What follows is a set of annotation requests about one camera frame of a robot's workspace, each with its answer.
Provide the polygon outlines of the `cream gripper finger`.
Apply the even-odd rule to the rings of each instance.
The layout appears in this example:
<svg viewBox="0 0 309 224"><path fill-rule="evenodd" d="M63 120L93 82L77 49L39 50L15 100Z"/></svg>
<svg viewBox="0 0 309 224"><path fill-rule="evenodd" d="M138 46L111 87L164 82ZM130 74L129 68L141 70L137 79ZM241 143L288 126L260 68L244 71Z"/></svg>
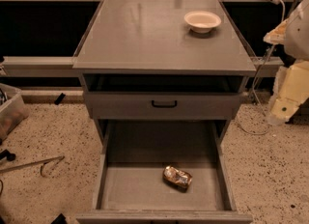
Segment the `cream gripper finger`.
<svg viewBox="0 0 309 224"><path fill-rule="evenodd" d="M267 122L278 126L286 123L309 99L309 62L295 62L280 67L275 76L273 96L268 103Z"/></svg>

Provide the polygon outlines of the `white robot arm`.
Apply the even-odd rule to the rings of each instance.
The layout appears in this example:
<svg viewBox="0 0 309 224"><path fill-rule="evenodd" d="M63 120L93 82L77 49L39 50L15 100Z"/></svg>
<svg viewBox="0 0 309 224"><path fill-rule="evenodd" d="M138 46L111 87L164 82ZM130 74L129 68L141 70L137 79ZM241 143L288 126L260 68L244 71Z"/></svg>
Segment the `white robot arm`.
<svg viewBox="0 0 309 224"><path fill-rule="evenodd" d="M309 99L309 0L302 0L264 41L282 44L284 52L295 58L291 66L279 68L268 103L267 121L282 125Z"/></svg>

